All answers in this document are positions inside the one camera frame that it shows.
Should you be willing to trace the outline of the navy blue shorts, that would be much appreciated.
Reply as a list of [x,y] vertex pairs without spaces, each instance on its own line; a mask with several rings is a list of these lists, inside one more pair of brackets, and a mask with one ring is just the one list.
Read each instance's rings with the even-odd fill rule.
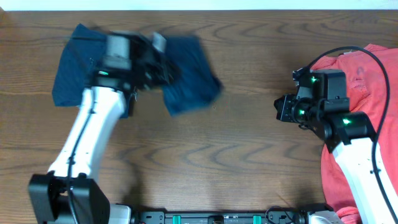
[[169,114],[178,116],[211,106],[223,86],[211,71],[199,38],[167,36],[165,56],[181,71],[178,80],[162,89]]

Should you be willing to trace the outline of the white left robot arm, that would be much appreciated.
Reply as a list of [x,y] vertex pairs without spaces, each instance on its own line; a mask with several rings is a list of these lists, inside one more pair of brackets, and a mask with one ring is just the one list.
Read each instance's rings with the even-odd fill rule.
[[133,47],[107,48],[90,68],[79,112],[68,138],[46,174],[28,184],[38,223],[133,223],[132,208],[112,204],[97,183],[113,129],[136,90],[172,83],[179,75],[165,47],[148,47],[140,56]]

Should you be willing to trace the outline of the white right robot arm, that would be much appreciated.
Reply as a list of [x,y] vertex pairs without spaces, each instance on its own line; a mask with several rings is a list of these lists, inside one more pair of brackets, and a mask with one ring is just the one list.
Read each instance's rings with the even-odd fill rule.
[[397,195],[384,166],[376,132],[363,112],[349,112],[349,99],[284,95],[276,118],[297,123],[324,141],[340,167],[363,223],[397,223]]

